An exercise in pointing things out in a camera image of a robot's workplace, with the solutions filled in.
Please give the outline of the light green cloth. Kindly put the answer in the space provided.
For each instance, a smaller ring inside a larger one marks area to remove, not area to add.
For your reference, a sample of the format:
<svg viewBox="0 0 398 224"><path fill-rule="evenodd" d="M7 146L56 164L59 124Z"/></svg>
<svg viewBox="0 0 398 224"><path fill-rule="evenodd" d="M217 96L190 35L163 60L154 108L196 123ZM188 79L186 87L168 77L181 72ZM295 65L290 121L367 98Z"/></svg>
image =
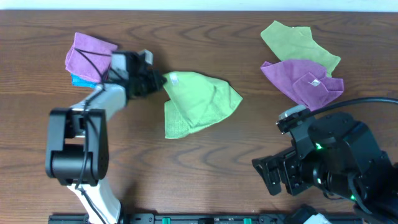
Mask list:
<svg viewBox="0 0 398 224"><path fill-rule="evenodd" d="M228 82L197 72L164 75L169 100L164 103L165 138L180 139L232 115L242 96Z"/></svg>

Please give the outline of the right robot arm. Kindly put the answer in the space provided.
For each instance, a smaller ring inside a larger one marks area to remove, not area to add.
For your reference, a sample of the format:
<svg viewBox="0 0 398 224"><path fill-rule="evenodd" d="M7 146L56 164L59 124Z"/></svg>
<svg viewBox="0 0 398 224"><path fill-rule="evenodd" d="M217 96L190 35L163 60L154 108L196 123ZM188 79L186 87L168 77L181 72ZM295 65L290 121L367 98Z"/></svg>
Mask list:
<svg viewBox="0 0 398 224"><path fill-rule="evenodd" d="M296 196L310 187L354 202L370 223L397 223L397 167L369 127L348 113L316 119L308 110L277 123L290 134L291 147L252 160L269 193Z"/></svg>

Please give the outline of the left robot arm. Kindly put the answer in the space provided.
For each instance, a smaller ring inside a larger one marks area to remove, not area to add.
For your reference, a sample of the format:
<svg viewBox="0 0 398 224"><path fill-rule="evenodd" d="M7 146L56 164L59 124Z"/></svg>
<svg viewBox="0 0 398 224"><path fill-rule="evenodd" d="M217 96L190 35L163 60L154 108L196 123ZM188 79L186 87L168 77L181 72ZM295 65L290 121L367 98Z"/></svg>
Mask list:
<svg viewBox="0 0 398 224"><path fill-rule="evenodd" d="M100 82L85 99L49 114L45 172L70 189L86 209L84 215L51 215L49 223L135 223L113 194L107 122L130 100L162 89L166 79L151 68L153 54L115 51L99 74Z"/></svg>

